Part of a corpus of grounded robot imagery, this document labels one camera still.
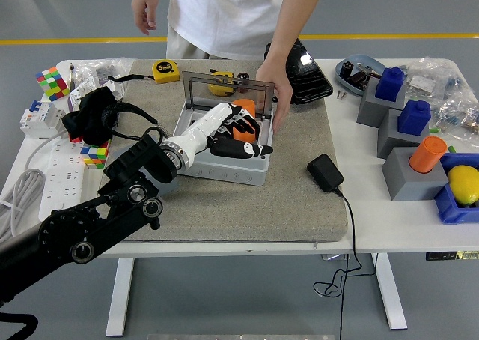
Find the person's left hand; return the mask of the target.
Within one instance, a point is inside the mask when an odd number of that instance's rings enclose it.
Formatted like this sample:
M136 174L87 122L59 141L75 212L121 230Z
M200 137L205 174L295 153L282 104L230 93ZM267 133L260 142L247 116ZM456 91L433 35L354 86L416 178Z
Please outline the person's left hand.
M256 72L256 80L271 82L275 86L276 97L278 98L276 111L272 121L272 129L277 133L283 125L289 111L293 89L287 78L284 59L267 58Z

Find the person's right hand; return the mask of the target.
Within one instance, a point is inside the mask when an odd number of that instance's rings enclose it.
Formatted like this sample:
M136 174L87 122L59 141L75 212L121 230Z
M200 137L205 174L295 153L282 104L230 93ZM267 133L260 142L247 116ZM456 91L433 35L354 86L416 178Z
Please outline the person's right hand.
M156 8L159 0L132 0L131 8L135 26L145 35L156 30Z

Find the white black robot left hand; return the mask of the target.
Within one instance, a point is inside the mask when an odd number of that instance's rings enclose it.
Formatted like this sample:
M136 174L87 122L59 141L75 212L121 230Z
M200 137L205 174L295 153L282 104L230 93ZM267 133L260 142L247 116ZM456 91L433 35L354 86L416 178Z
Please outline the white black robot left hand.
M271 154L269 145L245 142L233 138L233 130L259 136L260 125L241 106L220 103L196 120L182 134L165 140L163 145L170 148L185 167L193 164L195 155L205 149L219 157L249 159Z

